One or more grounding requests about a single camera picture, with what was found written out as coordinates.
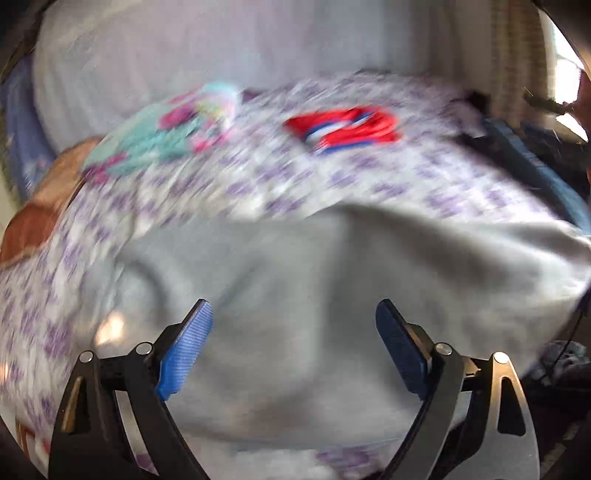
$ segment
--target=gray garment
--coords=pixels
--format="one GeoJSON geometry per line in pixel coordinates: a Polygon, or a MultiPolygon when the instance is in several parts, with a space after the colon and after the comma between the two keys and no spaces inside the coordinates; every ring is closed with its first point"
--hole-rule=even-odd
{"type": "Polygon", "coordinates": [[[484,224],[339,205],[303,220],[195,218],[148,232],[89,271],[79,348],[116,310],[125,353],[199,298],[215,322],[182,392],[180,430],[315,448],[404,437],[420,403],[375,328],[390,298],[461,354],[507,352],[518,372],[556,334],[591,277],[588,241],[563,222],[484,224]]]}

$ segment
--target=crumpled cloth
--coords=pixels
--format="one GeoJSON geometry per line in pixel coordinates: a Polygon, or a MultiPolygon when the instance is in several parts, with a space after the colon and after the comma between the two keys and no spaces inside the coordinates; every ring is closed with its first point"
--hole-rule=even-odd
{"type": "Polygon", "coordinates": [[[144,108],[107,135],[84,162],[86,180],[104,183],[153,163],[198,153],[222,140],[241,101],[240,91],[208,83],[144,108]]]}
{"type": "Polygon", "coordinates": [[[570,342],[562,356],[556,361],[565,343],[565,340],[557,340],[544,347],[539,363],[531,372],[531,377],[534,380],[540,380],[546,386],[553,385],[575,365],[591,362],[587,356],[587,347],[578,342],[570,342]]]}

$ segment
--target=silver screw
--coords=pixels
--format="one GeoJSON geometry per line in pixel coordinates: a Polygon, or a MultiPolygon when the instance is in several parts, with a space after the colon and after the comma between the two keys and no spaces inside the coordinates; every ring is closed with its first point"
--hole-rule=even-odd
{"type": "Polygon", "coordinates": [[[148,355],[152,351],[152,344],[148,342],[140,343],[135,347],[135,353],[138,355],[148,355]]]}
{"type": "Polygon", "coordinates": [[[435,350],[437,351],[437,353],[439,353],[440,355],[451,355],[453,350],[452,347],[450,347],[448,344],[446,343],[438,343],[435,346],[435,350]]]}
{"type": "Polygon", "coordinates": [[[509,363],[509,355],[503,352],[495,352],[493,358],[499,362],[500,364],[507,364],[509,363]]]}
{"type": "Polygon", "coordinates": [[[92,360],[92,357],[94,355],[92,355],[91,351],[86,351],[86,352],[82,352],[80,354],[80,356],[78,357],[78,360],[80,360],[83,364],[87,364],[88,362],[90,362],[92,360]]]}

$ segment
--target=blue gripper pad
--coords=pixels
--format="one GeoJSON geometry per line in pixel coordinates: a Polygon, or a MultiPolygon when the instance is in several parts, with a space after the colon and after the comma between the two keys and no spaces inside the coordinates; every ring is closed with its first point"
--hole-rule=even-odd
{"type": "Polygon", "coordinates": [[[388,349],[404,384],[421,400],[427,396],[427,359],[406,330],[406,322],[390,300],[378,303],[375,310],[378,333],[388,349]]]}
{"type": "Polygon", "coordinates": [[[166,401],[181,390],[213,325],[212,306],[202,301],[160,362],[156,393],[166,401]]]}

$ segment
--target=black cable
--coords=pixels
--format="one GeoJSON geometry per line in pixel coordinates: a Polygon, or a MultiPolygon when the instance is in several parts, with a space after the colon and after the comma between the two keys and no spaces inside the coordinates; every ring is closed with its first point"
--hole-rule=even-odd
{"type": "Polygon", "coordinates": [[[583,296],[583,298],[579,302],[579,308],[578,308],[579,317],[575,321],[574,326],[573,326],[573,330],[570,332],[568,340],[566,340],[566,343],[562,347],[560,355],[556,357],[556,359],[554,360],[554,362],[552,362],[550,367],[548,367],[548,368],[544,367],[546,373],[545,373],[545,376],[540,378],[540,381],[543,380],[544,377],[548,377],[548,379],[552,382],[552,375],[554,374],[554,369],[556,368],[556,364],[562,358],[562,356],[566,353],[566,350],[568,350],[570,344],[573,342],[574,334],[577,333],[577,330],[579,329],[579,325],[581,324],[581,320],[583,319],[583,316],[589,311],[589,300],[591,300],[591,288],[588,289],[587,292],[585,292],[585,295],[583,296]]]}

